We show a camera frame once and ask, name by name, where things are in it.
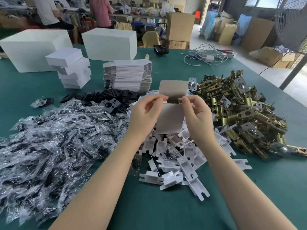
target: concrete floor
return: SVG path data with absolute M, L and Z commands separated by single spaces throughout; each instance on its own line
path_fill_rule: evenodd
M 203 43 L 210 43 L 217 45 L 217 42 L 205 40 L 200 33 L 200 25 L 194 25 L 190 48 L 197 48 Z M 220 46 L 220 49 L 231 49 L 237 53 L 236 59 L 255 71 L 261 73 L 267 68 L 266 65 L 261 64 L 255 59 L 251 58 L 248 53 L 240 46 Z M 276 69 L 269 68 L 265 70 L 260 76 L 271 82 L 273 85 L 279 87 L 286 77 L 290 74 L 292 69 Z M 291 83 L 284 90 L 291 97 L 299 101 L 304 106 L 307 106 L 307 67 L 305 66 L 300 73 L 291 81 Z

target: green table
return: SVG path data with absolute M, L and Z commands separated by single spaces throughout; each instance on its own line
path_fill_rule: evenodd
M 202 64 L 200 67 L 186 65 L 179 50 L 170 50 L 167 56 L 158 57 L 153 49 L 138 48 L 136 59 L 150 55 L 153 63 L 151 89 L 159 89 L 162 79 L 187 80 L 205 74 L 228 76 L 231 70 L 244 70 L 248 85 L 256 85 L 264 93 L 268 103 L 275 102 L 276 113 L 287 116 L 289 131 L 286 140 L 289 145 L 307 147 L 307 109 L 302 104 L 279 90 L 273 84 L 257 75 L 237 61 L 228 60 L 218 66 Z M 91 80 L 80 92 L 103 89 L 102 61 L 91 60 Z M 10 60 L 0 60 L 0 94 L 2 99 L 0 136 L 9 136 L 10 128 L 22 117 L 40 114 L 41 109 L 29 105 L 38 98 L 53 97 L 55 105 L 73 90 L 64 89 L 56 72 L 18 73 Z M 247 158 L 253 170 L 246 174 L 294 223 L 298 229 L 305 229 L 307 216 L 307 162 L 304 158 L 271 158 L 261 160 L 256 155 L 238 153 L 236 158 Z M 149 155 L 143 157 L 141 172 L 149 170 Z M 108 229 L 235 229 L 234 222 L 218 190 L 213 175 L 206 163 L 197 170 L 200 181 L 211 196 L 201 202 L 188 186 L 177 185 L 165 191 L 159 186 L 139 182 L 139 177 L 129 175 L 126 179 L 118 204 Z M 34 219 L 18 227 L 18 221 L 5 225 L 5 212 L 0 215 L 1 229 L 47 229 L 52 221 L 36 227 Z

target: white cable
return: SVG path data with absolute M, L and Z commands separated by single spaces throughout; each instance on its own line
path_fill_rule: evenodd
M 186 55 L 183 58 L 183 61 L 186 64 L 191 65 L 191 66 L 201 66 L 200 64 L 198 64 L 198 65 L 189 64 L 185 61 L 186 57 L 189 57 L 191 55 L 197 57 L 198 60 L 202 60 L 203 62 L 205 62 L 208 65 L 219 65 L 221 63 L 224 63 L 228 59 L 228 57 L 223 55 L 223 53 L 221 51 L 218 51 L 214 45 L 211 45 L 209 43 L 203 43 L 196 49 L 182 50 L 182 51 L 180 51 L 180 54 Z M 214 59 L 213 63 L 208 63 L 208 62 L 205 61 L 207 55 L 213 55 L 214 56 L 215 59 Z

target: blue package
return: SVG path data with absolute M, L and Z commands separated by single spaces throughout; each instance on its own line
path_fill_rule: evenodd
M 251 21 L 251 16 L 246 16 L 244 14 L 240 15 L 240 18 L 237 22 L 237 30 L 235 32 L 235 35 L 232 38 L 231 44 L 235 46 L 239 46 L 247 29 L 248 25 Z
M 214 11 L 214 10 L 207 12 L 205 21 L 203 23 L 203 26 L 201 27 L 201 32 L 200 32 L 201 36 L 205 36 L 205 30 L 207 28 L 208 28 L 207 31 L 212 28 L 212 21 L 213 21 L 213 27 L 214 27 L 214 18 L 217 14 L 218 14 L 218 12 Z

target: person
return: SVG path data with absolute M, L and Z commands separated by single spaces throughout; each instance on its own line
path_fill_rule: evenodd
M 154 127 L 167 98 L 144 96 L 133 107 L 126 135 L 49 230 L 108 227 L 133 156 Z M 211 110 L 205 102 L 196 95 L 179 101 L 190 135 L 204 153 L 237 228 L 296 229 L 217 143 Z
M 113 8 L 111 7 L 109 0 L 90 0 L 90 10 L 91 13 L 96 16 L 98 27 L 109 29 L 114 28 L 109 17 L 109 13 L 113 14 Z
M 73 31 L 74 44 L 78 44 L 78 28 L 75 25 L 65 23 L 61 19 L 60 12 L 53 0 L 33 0 L 40 16 L 41 22 L 47 28 L 59 28 Z

